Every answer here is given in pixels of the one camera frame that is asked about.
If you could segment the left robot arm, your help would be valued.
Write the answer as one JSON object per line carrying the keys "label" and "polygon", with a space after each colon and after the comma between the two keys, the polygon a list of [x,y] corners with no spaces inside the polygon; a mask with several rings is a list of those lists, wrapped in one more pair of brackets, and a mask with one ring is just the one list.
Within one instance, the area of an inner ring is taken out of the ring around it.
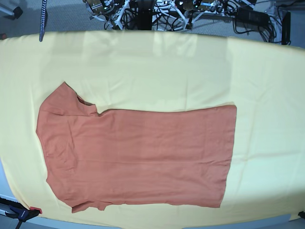
{"label": "left robot arm", "polygon": [[192,26],[204,14],[225,15],[227,0],[176,0],[175,6],[187,19],[187,26]]}

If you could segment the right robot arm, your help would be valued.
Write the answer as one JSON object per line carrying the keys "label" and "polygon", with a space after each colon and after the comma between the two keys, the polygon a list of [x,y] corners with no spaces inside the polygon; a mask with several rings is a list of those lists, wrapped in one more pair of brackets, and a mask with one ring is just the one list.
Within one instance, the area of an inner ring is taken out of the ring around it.
{"label": "right robot arm", "polygon": [[121,19],[129,6],[129,0],[83,0],[90,20],[96,19],[112,27],[122,29]]}

